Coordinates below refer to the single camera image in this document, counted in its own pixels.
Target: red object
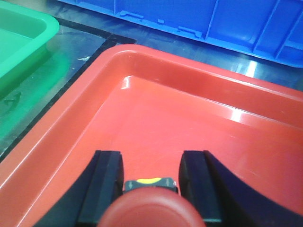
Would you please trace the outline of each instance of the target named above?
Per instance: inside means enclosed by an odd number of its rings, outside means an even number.
[[[1,226],[32,226],[95,150],[125,180],[178,179],[207,149],[255,190],[303,215],[303,93],[139,45],[102,53],[0,164]]]
[[[119,197],[98,227],[205,227],[196,209],[163,188],[139,188]]]

